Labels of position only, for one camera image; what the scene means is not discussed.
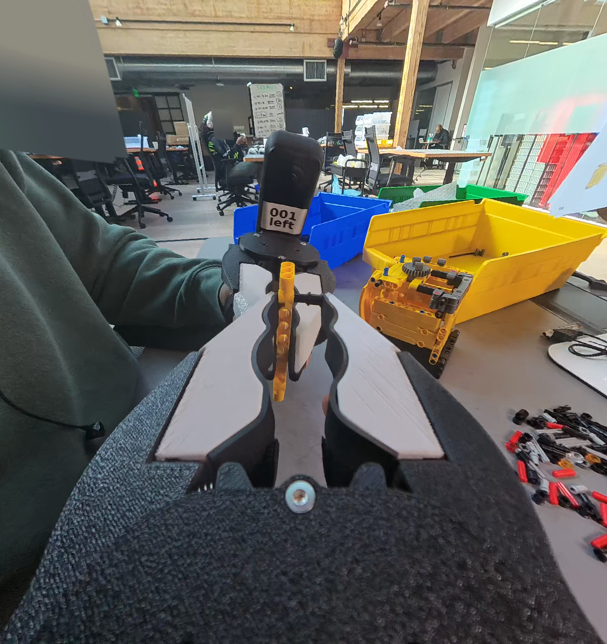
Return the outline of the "lego instruction manual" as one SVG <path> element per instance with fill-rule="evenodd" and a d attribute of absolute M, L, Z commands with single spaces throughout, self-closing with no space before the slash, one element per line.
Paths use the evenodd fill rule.
<path fill-rule="evenodd" d="M 557 188 L 549 213 L 567 216 L 607 208 L 607 121 Z"/>

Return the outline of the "black utility cart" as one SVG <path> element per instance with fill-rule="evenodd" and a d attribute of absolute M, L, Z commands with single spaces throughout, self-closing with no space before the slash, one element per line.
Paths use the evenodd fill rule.
<path fill-rule="evenodd" d="M 362 197 L 368 162 L 364 153 L 356 147 L 355 133 L 352 130 L 341 133 L 343 152 L 333 158 L 330 165 L 331 193 Z"/>

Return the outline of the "clear bubble wrap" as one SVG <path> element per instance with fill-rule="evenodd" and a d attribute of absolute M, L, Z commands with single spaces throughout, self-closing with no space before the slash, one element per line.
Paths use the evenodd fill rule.
<path fill-rule="evenodd" d="M 458 184 L 456 182 L 447 183 L 444 185 L 429 185 L 426 190 L 420 186 L 411 187 L 411 194 L 409 197 L 394 197 L 392 198 L 391 212 L 408 211 L 419 209 L 423 204 L 428 206 L 451 203 L 457 200 Z"/>

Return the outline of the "person's left forearm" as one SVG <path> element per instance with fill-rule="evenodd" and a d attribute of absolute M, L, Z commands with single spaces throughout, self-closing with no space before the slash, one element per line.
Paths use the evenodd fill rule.
<path fill-rule="evenodd" d="M 220 262 L 185 258 L 129 228 L 104 225 L 97 241 L 88 290 L 110 324 L 208 337 L 228 326 Z"/>

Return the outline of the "rolling glass board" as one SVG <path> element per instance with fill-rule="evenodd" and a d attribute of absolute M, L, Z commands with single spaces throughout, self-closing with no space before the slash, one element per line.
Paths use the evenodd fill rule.
<path fill-rule="evenodd" d="M 197 127 L 197 120 L 194 116 L 194 107 L 185 93 L 183 93 L 181 96 L 186 111 L 186 122 L 189 133 L 190 146 L 192 154 L 194 156 L 195 167 L 197 171 L 197 187 L 195 189 L 196 193 L 192 195 L 192 199 L 194 201 L 205 199 L 216 202 L 217 189 L 215 185 L 210 184 L 205 171 L 201 137 L 199 129 Z"/>

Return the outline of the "yellow lego robot model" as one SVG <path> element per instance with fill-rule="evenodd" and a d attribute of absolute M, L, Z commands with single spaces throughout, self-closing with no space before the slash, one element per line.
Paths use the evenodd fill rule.
<path fill-rule="evenodd" d="M 396 256 L 363 287 L 359 315 L 440 379 L 460 334 L 455 315 L 473 280 L 445 259 Z"/>

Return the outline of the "blue plastic bin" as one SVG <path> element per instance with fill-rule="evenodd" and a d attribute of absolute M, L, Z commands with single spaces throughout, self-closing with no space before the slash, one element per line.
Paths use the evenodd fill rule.
<path fill-rule="evenodd" d="M 388 213 L 391 201 L 319 192 L 311 202 L 301 238 L 330 269 L 362 255 L 372 217 Z"/>
<path fill-rule="evenodd" d="M 237 207 L 233 214 L 233 238 L 234 244 L 238 244 L 240 237 L 257 231 L 257 218 L 259 205 L 247 205 Z"/>

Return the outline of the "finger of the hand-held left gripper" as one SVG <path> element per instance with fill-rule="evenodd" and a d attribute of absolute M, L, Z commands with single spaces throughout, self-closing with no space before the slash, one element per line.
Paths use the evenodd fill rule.
<path fill-rule="evenodd" d="M 270 293 L 273 275 L 265 268 L 250 263 L 241 263 L 238 290 L 233 296 L 233 318 L 237 319 L 255 304 L 262 302 Z"/>
<path fill-rule="evenodd" d="M 323 294 L 322 279 L 313 273 L 298 273 L 294 277 L 294 293 Z M 299 380 L 316 346 L 322 329 L 322 306 L 294 303 L 292 309 L 291 341 L 288 377 Z"/>

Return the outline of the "black drawstring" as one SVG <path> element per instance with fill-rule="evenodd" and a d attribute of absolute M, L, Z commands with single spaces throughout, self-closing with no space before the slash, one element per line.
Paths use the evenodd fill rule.
<path fill-rule="evenodd" d="M 29 418 L 31 420 L 37 421 L 39 423 L 45 423 L 51 426 L 55 426 L 57 428 L 66 429 L 66 430 L 80 430 L 84 433 L 84 437 L 86 441 L 101 439 L 106 436 L 105 427 L 103 423 L 100 421 L 88 423 L 88 424 L 73 424 L 73 423 L 66 423 L 63 421 L 50 419 L 42 415 L 34 414 L 26 410 L 25 408 L 17 405 L 15 402 L 13 402 L 7 395 L 4 394 L 1 388 L 0 388 L 0 399 L 5 405 L 13 409 L 16 413 L 26 418 Z"/>

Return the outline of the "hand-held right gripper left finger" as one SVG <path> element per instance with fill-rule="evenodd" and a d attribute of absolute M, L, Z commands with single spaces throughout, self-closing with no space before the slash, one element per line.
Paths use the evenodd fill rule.
<path fill-rule="evenodd" d="M 275 483 L 276 314 L 276 296 L 262 296 L 197 354 L 154 451 L 159 463 L 197 465 L 191 488 L 216 487 L 227 463 L 239 464 L 255 487 Z"/>

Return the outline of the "black office chair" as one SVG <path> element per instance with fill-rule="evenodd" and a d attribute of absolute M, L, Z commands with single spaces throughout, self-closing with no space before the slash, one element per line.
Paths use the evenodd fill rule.
<path fill-rule="evenodd" d="M 235 205 L 243 207 L 259 202 L 257 163 L 238 162 L 233 159 L 219 160 L 216 166 L 217 189 L 222 194 L 217 198 L 217 211 L 220 216 Z"/>
<path fill-rule="evenodd" d="M 413 157 L 380 151 L 374 126 L 365 128 L 365 141 L 369 153 L 369 166 L 365 171 L 364 195 L 377 197 L 382 188 L 413 185 Z"/>
<path fill-rule="evenodd" d="M 131 163 L 130 157 L 117 157 L 112 162 L 97 162 L 98 173 L 108 187 L 114 187 L 122 194 L 124 205 L 129 210 L 121 214 L 123 218 L 135 219 L 140 230 L 147 227 L 146 214 L 157 215 L 171 223 L 173 217 L 155 207 L 152 195 L 157 192 L 154 180 L 144 171 L 139 171 Z"/>

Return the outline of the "pile of small lego pins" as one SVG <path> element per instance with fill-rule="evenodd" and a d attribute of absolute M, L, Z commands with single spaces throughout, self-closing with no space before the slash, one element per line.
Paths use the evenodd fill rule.
<path fill-rule="evenodd" d="M 536 415 L 519 409 L 511 421 L 517 430 L 504 446 L 532 502 L 595 523 L 601 532 L 589 548 L 607 563 L 607 426 L 566 405 Z"/>

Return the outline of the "yellow plastic bin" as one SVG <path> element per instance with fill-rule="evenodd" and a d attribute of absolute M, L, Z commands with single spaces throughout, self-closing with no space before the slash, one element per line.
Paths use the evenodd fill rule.
<path fill-rule="evenodd" d="M 457 323 L 561 288 L 607 237 L 607 227 L 498 200 L 434 205 L 372 217 L 363 260 L 445 259 L 474 279 Z"/>

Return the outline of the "person's green sweatshirt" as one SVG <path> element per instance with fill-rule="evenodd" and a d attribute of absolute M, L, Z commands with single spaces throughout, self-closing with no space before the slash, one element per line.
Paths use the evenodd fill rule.
<path fill-rule="evenodd" d="M 131 410 L 137 360 L 98 302 L 153 248 L 0 150 L 0 629 L 91 459 L 82 427 Z"/>

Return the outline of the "yellow lego beam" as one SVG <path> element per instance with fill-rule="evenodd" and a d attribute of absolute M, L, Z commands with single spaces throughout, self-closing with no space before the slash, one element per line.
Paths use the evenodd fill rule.
<path fill-rule="evenodd" d="M 282 262 L 278 280 L 278 324 L 275 334 L 276 361 L 273 378 L 273 401 L 275 402 L 283 401 L 287 385 L 295 275 L 294 263 Z"/>

